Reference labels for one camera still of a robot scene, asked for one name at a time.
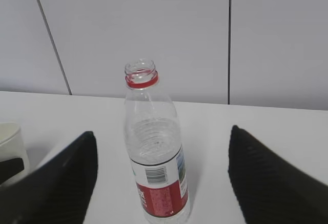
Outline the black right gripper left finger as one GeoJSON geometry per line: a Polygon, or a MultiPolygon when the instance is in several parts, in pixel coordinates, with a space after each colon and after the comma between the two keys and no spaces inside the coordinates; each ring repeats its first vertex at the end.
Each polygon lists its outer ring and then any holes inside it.
{"type": "Polygon", "coordinates": [[[86,131],[22,180],[1,189],[1,223],[83,223],[98,175],[86,131]]]}

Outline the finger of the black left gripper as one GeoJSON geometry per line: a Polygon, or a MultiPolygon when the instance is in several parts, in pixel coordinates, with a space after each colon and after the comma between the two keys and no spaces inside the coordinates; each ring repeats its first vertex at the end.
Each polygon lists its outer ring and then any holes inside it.
{"type": "Polygon", "coordinates": [[[22,158],[12,158],[0,162],[0,184],[17,175],[24,170],[24,161],[22,158]]]}

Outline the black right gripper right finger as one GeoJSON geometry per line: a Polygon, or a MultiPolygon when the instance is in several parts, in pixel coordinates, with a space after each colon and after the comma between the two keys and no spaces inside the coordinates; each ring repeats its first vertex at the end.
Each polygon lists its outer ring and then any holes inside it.
{"type": "Polygon", "coordinates": [[[327,185],[234,125],[228,174],[246,223],[327,223],[327,185]]]}

